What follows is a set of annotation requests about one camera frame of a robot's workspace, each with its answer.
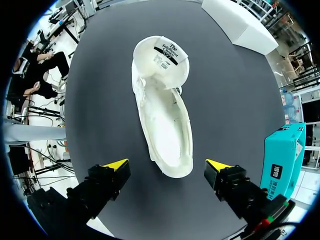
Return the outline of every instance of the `person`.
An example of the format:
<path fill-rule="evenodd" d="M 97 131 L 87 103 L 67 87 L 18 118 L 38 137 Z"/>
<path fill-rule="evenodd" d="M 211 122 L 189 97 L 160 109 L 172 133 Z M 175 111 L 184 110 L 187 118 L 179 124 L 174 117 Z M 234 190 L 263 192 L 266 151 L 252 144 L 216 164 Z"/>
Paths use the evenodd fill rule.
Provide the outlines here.
<path fill-rule="evenodd" d="M 65 54 L 62 51 L 56 54 L 38 54 L 27 51 L 22 57 L 28 60 L 29 66 L 23 78 L 18 74 L 13 75 L 11 80 L 11 84 L 13 85 L 12 91 L 17 96 L 23 96 L 23 98 L 34 94 L 41 95 L 46 99 L 56 98 L 58 93 L 53 90 L 50 83 L 44 80 L 44 74 L 48 70 L 58 67 L 61 73 L 61 79 L 65 80 L 69 73 L 69 65 Z M 19 70 L 21 63 L 21 58 L 15 61 L 13 73 Z"/>

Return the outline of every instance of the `white shoe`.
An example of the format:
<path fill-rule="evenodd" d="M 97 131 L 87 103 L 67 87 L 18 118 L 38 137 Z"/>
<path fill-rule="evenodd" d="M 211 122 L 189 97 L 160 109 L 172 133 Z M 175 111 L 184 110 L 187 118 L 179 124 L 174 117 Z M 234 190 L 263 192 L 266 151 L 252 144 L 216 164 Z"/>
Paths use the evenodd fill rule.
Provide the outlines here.
<path fill-rule="evenodd" d="M 191 125 L 180 96 L 188 75 L 188 56 L 170 39 L 151 36 L 136 45 L 132 88 L 140 122 L 151 160 L 171 178 L 193 169 Z"/>

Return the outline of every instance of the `shoe label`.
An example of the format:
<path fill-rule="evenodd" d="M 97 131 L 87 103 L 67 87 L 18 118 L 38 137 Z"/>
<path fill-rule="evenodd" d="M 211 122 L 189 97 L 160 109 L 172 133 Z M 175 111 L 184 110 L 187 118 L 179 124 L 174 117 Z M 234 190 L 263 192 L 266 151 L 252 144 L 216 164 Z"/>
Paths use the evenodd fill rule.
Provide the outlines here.
<path fill-rule="evenodd" d="M 164 70 L 168 69 L 168 67 L 171 65 L 167 58 L 160 54 L 155 55 L 153 61 Z"/>
<path fill-rule="evenodd" d="M 177 66 L 188 57 L 181 47 L 164 36 L 159 38 L 153 49 L 165 56 L 162 57 L 160 54 L 157 54 L 153 60 L 163 69 L 167 69 L 170 66 L 170 62 Z"/>

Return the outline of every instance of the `white floor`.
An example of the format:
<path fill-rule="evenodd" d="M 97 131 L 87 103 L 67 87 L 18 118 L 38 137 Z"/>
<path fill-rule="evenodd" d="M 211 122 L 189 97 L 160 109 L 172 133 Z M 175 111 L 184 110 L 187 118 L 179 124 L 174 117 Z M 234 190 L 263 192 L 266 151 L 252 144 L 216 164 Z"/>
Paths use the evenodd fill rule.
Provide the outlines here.
<path fill-rule="evenodd" d="M 84 24 L 84 21 L 78 15 L 78 13 L 76 13 L 74 17 L 76 20 L 75 24 L 71 24 L 68 28 L 74 34 L 74 36 L 77 36 L 77 32 L 79 31 L 81 26 Z M 41 24 L 42 28 L 46 23 L 49 25 L 47 17 L 43 17 L 43 19 L 41 19 L 39 22 L 42 23 Z M 64 54 L 67 57 L 68 64 L 70 65 L 72 58 L 68 58 L 68 54 L 70 54 L 76 49 L 77 44 L 65 31 L 61 33 L 61 36 L 58 36 L 53 41 L 56 43 L 56 45 L 53 46 L 53 51 L 55 53 L 64 52 Z M 61 74 L 58 68 L 56 67 L 55 69 L 52 69 L 49 71 L 47 82 L 54 85 L 58 85 L 60 78 L 61 78 Z M 33 95 L 31 100 L 35 102 L 35 106 L 37 107 L 47 108 L 49 110 L 61 112 L 59 104 L 54 104 L 53 98 L 45 99 L 40 95 Z M 50 118 L 53 120 L 53 123 L 51 120 L 47 118 L 40 117 L 40 116 L 32 116 L 32 117 L 29 117 L 29 124 L 34 126 L 47 126 L 47 127 L 51 127 L 53 125 L 53 127 L 56 127 L 62 123 L 61 119 L 57 119 L 56 117 L 50 117 Z M 57 148 L 53 149 L 53 151 L 52 151 L 52 148 L 49 149 L 50 153 L 54 156 L 56 160 L 63 159 L 63 153 L 66 151 L 66 149 L 62 146 L 59 146 L 57 142 L 54 140 L 32 141 L 30 142 L 30 147 L 37 149 L 38 151 L 41 151 L 43 154 L 48 156 L 49 153 L 47 149 L 47 144 L 52 146 L 57 145 Z M 46 166 L 51 166 L 52 164 L 54 164 L 53 162 L 50 162 L 48 159 L 44 160 L 43 162 L 39 161 L 39 154 L 34 151 L 31 151 L 31 154 L 32 154 L 32 161 L 33 161 L 35 170 L 41 169 Z M 64 197 L 67 197 L 67 191 L 66 191 L 67 188 L 74 188 L 79 184 L 77 181 L 77 178 L 75 177 L 75 174 L 70 173 L 64 170 L 63 168 L 60 168 L 55 171 L 49 171 L 49 172 L 43 173 L 39 175 L 38 178 L 39 178 L 39 183 L 41 187 L 45 191 L 47 191 L 50 187 L 53 187 Z M 102 224 L 99 218 L 89 220 L 87 225 L 102 233 L 112 236 L 111 232 Z"/>

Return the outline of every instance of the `chair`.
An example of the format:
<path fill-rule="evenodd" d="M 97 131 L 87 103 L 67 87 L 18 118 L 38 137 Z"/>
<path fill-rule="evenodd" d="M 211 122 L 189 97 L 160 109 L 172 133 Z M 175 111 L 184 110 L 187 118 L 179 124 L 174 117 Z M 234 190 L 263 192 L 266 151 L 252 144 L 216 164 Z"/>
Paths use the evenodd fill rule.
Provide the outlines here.
<path fill-rule="evenodd" d="M 47 39 L 44 35 L 44 32 L 42 30 L 38 31 L 38 36 L 40 38 L 40 44 L 42 44 L 42 47 L 40 48 L 41 53 L 47 53 L 50 50 L 53 50 L 51 47 L 53 45 L 56 45 L 55 42 L 51 43 L 50 39 Z"/>

